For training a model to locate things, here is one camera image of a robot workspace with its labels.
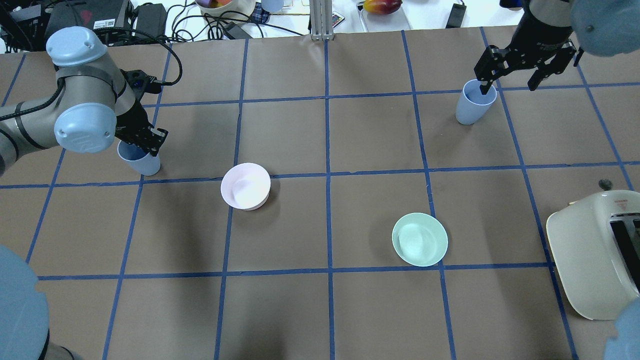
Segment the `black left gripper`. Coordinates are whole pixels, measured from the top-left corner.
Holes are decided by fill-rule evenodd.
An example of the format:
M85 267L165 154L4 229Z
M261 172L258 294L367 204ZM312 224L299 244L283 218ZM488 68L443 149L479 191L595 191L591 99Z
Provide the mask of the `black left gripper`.
M157 157L169 132L152 128L147 112L140 102L135 102L126 112L116 117L115 137L142 149L152 157Z

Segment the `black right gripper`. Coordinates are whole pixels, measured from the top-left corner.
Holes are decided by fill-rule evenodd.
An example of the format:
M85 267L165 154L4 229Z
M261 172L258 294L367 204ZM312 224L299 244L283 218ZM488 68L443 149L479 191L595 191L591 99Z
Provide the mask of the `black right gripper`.
M570 40L572 32L570 26L550 25L533 14L524 14L507 48L487 46L474 66L480 93L487 95L493 82L509 75L510 68L536 66L528 80L532 92L549 76L562 74L578 52Z

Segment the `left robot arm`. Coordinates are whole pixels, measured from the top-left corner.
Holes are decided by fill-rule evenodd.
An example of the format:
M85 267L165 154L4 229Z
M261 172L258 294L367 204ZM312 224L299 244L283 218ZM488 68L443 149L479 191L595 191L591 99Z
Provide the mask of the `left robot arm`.
M161 84L141 70L116 66L93 30L57 30L45 44L55 67L56 90L48 99L1 108L1 172L25 155L61 146L74 153L100 153L116 139L118 155L143 176L158 173L167 130L151 125L142 96ZM46 295L25 260L1 247L1 358L77 360L78 354L50 341Z

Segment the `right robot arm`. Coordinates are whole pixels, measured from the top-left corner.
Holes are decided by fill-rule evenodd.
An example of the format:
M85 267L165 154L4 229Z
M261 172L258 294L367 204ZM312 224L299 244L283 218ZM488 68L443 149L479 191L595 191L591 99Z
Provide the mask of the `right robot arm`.
M533 70L527 87L535 91L584 53L614 57L640 47L637 0L524 0L522 9L510 43L487 46L474 66L482 95L514 71Z

